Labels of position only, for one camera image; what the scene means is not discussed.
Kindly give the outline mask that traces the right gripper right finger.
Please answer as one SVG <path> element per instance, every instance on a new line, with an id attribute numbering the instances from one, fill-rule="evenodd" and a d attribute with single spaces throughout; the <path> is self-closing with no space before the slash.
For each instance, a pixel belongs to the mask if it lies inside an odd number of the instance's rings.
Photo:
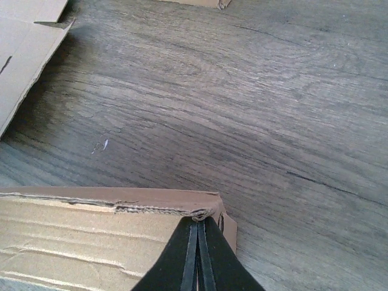
<path id="1" fill-rule="evenodd" d="M 264 291 L 240 263 L 213 218 L 198 225 L 198 289 Z"/>

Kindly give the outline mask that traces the small cardboard box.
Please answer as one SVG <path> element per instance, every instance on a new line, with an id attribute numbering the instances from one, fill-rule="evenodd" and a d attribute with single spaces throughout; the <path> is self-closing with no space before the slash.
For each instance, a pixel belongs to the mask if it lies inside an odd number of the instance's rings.
<path id="1" fill-rule="evenodd" d="M 1 189 L 1 277 L 58 290 L 129 290 L 181 218 L 236 222 L 215 192 L 125 187 Z"/>

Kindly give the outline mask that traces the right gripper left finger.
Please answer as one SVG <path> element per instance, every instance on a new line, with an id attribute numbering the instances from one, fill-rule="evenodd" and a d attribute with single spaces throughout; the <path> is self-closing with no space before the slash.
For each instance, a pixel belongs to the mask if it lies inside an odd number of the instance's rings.
<path id="1" fill-rule="evenodd" d="M 196 290 L 198 226 L 182 218 L 156 263 L 133 290 Z"/>

